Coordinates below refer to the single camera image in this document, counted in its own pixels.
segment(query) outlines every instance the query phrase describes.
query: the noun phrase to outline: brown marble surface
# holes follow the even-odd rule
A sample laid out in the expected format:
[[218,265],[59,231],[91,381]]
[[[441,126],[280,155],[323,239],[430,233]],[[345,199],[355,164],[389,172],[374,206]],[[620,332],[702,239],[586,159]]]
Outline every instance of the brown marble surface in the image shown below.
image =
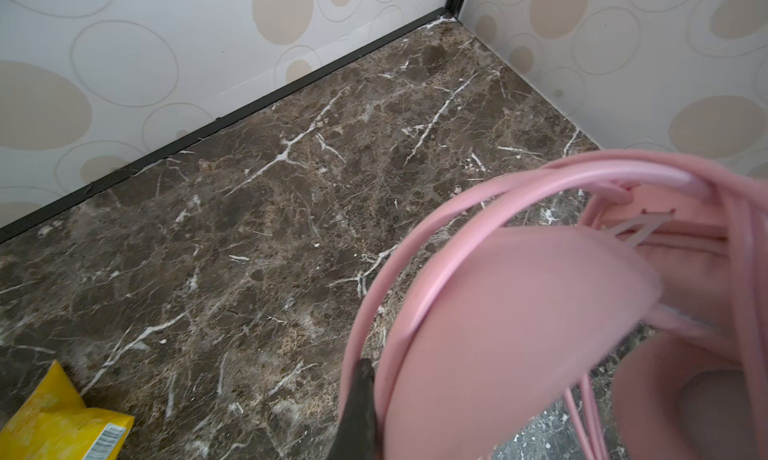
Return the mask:
[[[0,425],[59,359],[89,406],[136,417],[123,460],[324,458],[346,336],[392,248],[481,179],[590,148],[458,23],[420,28],[0,245]],[[367,355],[468,216],[408,267]],[[566,420],[555,404],[495,457],[581,458]]]

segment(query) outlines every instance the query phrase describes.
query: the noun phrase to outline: barcode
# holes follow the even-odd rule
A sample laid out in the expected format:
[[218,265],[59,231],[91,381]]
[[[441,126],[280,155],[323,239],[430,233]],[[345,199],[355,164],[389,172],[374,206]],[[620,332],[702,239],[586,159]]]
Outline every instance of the barcode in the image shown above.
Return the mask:
[[83,460],[107,460],[124,433],[125,427],[108,423],[96,438],[96,442],[88,449]]

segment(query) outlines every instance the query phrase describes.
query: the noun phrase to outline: pink headphones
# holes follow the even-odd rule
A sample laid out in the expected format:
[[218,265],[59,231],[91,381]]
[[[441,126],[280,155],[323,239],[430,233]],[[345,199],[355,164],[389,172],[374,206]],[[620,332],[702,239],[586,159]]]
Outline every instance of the pink headphones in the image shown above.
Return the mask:
[[[504,226],[568,188],[593,195],[578,225]],[[586,372],[646,321],[663,332],[622,361],[613,384],[632,458],[694,460],[705,451],[768,460],[768,184],[682,154],[580,154],[488,180],[437,208],[360,305],[341,418],[398,274],[439,228],[495,196],[410,285],[372,385],[377,455],[475,460],[564,392],[586,458],[608,460]],[[735,422],[748,426],[738,429],[743,438],[707,433]]]

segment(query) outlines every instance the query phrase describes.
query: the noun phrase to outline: white wall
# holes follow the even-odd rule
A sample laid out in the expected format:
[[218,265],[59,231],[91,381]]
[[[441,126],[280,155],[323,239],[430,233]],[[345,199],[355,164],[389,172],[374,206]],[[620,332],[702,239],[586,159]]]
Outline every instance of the white wall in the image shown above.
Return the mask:
[[768,0],[466,0],[459,19],[602,148],[768,178]]
[[0,0],[0,226],[446,0]]

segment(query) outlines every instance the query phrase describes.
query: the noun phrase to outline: yellow snack bag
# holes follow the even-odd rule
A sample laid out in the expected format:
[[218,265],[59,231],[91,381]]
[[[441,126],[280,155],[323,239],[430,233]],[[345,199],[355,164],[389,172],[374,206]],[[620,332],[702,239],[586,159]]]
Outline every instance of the yellow snack bag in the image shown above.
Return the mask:
[[57,361],[0,431],[4,460],[114,460],[132,416],[86,408]]

